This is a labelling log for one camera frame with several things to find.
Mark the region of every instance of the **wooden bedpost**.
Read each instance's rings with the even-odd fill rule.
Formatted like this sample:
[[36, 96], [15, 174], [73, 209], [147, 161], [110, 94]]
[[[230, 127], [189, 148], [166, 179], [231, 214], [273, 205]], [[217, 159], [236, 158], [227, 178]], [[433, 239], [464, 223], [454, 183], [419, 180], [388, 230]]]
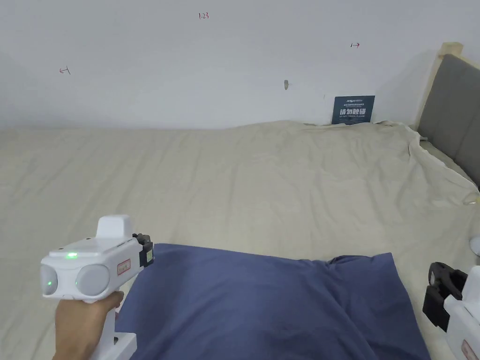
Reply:
[[427, 86], [425, 87], [425, 92], [423, 93], [423, 98], [420, 103], [419, 111], [417, 113], [417, 117], [415, 118], [414, 123], [414, 130], [417, 130], [420, 124], [420, 118], [423, 113], [423, 109], [425, 108], [425, 103], [427, 102], [428, 95], [433, 86], [433, 81], [435, 80], [435, 76], [437, 75], [437, 71], [440, 68], [440, 64], [444, 59], [444, 55], [452, 54], [455, 56], [460, 57], [463, 50], [463, 44], [453, 42], [453, 43], [443, 43], [440, 50], [437, 52], [435, 57], [435, 61], [432, 65], [432, 71], [430, 72], [430, 77], [428, 78]]

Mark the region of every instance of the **human hand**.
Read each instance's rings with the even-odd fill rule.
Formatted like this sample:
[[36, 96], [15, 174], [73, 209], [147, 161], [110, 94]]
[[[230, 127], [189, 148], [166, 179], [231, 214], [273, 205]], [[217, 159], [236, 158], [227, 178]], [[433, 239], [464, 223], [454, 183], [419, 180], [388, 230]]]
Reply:
[[107, 313], [120, 306], [123, 292], [115, 291], [94, 303], [60, 300], [55, 314], [53, 360], [88, 360], [100, 341]]

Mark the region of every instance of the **white wall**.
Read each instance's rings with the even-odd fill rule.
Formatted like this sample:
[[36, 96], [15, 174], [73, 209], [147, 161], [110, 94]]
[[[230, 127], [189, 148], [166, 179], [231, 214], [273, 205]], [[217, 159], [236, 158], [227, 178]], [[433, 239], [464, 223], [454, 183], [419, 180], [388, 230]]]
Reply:
[[329, 123], [335, 96], [371, 94], [375, 121], [412, 123], [442, 42], [480, 62], [479, 13], [479, 0], [2, 0], [0, 126]]

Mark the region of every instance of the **blue pillow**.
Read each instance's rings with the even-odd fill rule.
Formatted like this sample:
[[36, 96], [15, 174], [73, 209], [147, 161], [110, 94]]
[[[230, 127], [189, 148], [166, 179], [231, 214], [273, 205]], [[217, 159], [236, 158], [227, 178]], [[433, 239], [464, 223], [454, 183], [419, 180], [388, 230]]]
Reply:
[[116, 331], [132, 360], [428, 360], [390, 253], [329, 262], [156, 244]]

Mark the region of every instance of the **red handwritten mark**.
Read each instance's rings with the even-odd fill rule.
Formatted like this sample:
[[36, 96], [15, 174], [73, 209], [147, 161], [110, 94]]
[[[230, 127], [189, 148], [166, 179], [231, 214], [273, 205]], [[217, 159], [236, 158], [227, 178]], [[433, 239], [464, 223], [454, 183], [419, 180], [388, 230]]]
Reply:
[[60, 68], [60, 73], [61, 73], [61, 74], [63, 74], [64, 71], [68, 71], [68, 75], [71, 75], [71, 74], [70, 74], [70, 70], [68, 70], [68, 66], [67, 66], [66, 69], [63, 69], [63, 70]]

